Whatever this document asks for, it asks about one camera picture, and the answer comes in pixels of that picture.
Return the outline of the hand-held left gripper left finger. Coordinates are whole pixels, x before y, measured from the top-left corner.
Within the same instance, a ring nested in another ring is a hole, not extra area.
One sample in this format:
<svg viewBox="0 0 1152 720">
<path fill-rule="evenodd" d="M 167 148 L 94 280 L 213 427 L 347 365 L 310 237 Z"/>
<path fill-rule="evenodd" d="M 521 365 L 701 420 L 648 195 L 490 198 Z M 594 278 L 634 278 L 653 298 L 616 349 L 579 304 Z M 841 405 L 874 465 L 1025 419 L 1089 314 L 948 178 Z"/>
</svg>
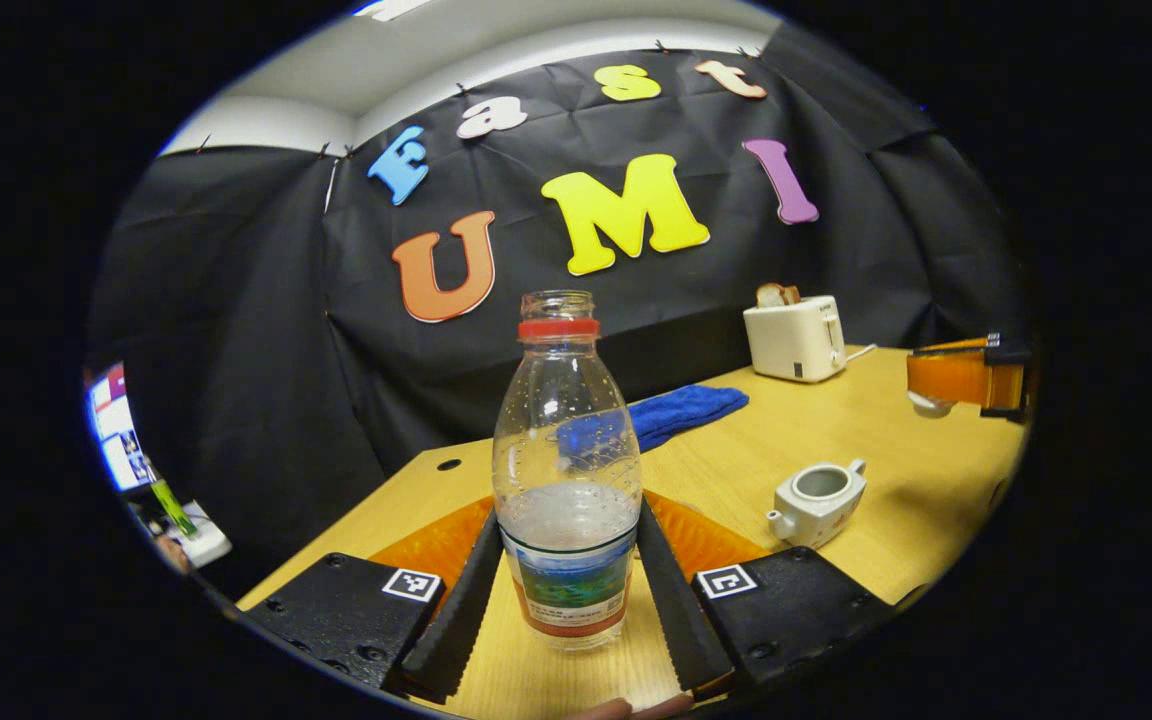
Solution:
<svg viewBox="0 0 1152 720">
<path fill-rule="evenodd" d="M 465 674 L 500 553 L 485 497 L 369 559 L 325 553 L 247 616 L 343 679 L 444 702 Z"/>
</svg>

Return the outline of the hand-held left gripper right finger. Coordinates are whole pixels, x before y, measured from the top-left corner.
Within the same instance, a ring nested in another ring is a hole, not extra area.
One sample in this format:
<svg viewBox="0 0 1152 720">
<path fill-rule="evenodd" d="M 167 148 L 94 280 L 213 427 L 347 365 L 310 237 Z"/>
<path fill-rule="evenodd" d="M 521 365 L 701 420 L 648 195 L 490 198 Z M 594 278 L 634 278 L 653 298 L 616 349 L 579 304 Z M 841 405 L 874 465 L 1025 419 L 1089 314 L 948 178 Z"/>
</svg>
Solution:
<svg viewBox="0 0 1152 720">
<path fill-rule="evenodd" d="M 770 552 L 649 488 L 637 548 L 670 662 L 695 694 L 780 685 L 897 612 L 812 548 Z"/>
</svg>

